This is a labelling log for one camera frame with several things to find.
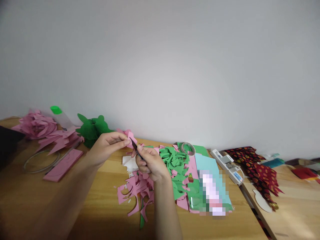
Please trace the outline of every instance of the black object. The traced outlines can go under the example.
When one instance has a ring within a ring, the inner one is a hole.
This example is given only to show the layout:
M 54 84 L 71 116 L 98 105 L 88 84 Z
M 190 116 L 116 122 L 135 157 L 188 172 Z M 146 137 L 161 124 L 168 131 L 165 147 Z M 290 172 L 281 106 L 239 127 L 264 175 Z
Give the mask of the black object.
M 134 141 L 132 140 L 131 137 L 129 137 L 129 138 L 131 139 L 132 146 L 133 146 L 134 150 L 136 150 L 136 153 L 138 154 L 138 156 L 141 157 L 141 155 L 138 153 L 138 146 L 134 143 Z
M 25 134 L 0 126 L 0 170 L 9 162 L 9 155 L 17 149 L 17 143 Z

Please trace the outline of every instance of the white power strip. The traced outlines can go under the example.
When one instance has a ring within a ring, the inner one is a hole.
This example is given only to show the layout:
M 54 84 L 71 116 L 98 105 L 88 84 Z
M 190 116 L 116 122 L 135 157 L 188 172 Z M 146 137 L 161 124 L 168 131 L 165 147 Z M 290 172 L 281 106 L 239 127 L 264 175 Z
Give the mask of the white power strip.
M 220 167 L 225 170 L 230 179 L 237 185 L 241 185 L 243 182 L 243 178 L 237 173 L 237 171 L 241 171 L 241 168 L 239 168 L 236 165 L 233 165 L 234 167 L 228 168 L 227 164 L 234 162 L 232 157 L 229 155 L 222 156 L 217 149 L 214 149 L 210 151 L 210 155 L 216 160 L 216 162 L 220 165 Z

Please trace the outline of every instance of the right hand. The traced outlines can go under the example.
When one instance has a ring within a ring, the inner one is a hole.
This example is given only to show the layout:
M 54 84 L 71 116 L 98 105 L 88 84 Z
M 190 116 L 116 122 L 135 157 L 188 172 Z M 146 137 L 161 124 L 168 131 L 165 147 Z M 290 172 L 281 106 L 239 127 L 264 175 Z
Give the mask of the right hand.
M 166 165 L 155 149 L 143 148 L 139 144 L 138 152 L 145 160 L 143 161 L 138 154 L 136 155 L 136 163 L 142 173 L 148 173 L 149 177 L 154 182 L 164 178 L 170 178 L 170 174 Z

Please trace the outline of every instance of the roll of tape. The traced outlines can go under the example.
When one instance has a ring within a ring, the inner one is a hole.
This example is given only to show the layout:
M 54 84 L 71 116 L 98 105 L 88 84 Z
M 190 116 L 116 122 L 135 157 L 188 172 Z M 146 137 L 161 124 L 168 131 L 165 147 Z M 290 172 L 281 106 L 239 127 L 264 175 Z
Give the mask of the roll of tape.
M 192 154 L 191 154 L 191 155 L 189 155 L 188 153 L 186 153 L 186 151 L 185 151 L 184 148 L 183 148 L 184 146 L 188 146 L 188 147 L 190 147 L 190 148 L 192 149 Z M 193 146 L 192 144 L 190 144 L 190 143 L 187 143 L 187 142 L 184 142 L 183 144 L 181 144 L 181 146 L 180 146 L 180 151 L 183 152 L 183 153 L 188 154 L 188 155 L 191 156 L 191 157 L 196 154 L 196 149 L 194 148 L 194 146 Z

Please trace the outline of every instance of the red patterned fabric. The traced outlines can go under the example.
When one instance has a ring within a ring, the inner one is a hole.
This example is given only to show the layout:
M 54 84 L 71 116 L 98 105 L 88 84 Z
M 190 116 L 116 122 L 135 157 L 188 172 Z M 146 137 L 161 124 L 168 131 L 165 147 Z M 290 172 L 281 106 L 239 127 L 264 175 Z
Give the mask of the red patterned fabric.
M 256 154 L 256 149 L 253 147 L 242 147 L 225 150 L 233 160 L 241 163 L 246 168 L 248 176 L 254 182 L 254 186 L 261 193 L 265 200 L 270 203 L 275 203 L 270 196 L 270 191 L 278 196 L 278 192 L 282 192 L 278 188 L 277 172 L 268 166 L 257 164 L 264 157 Z

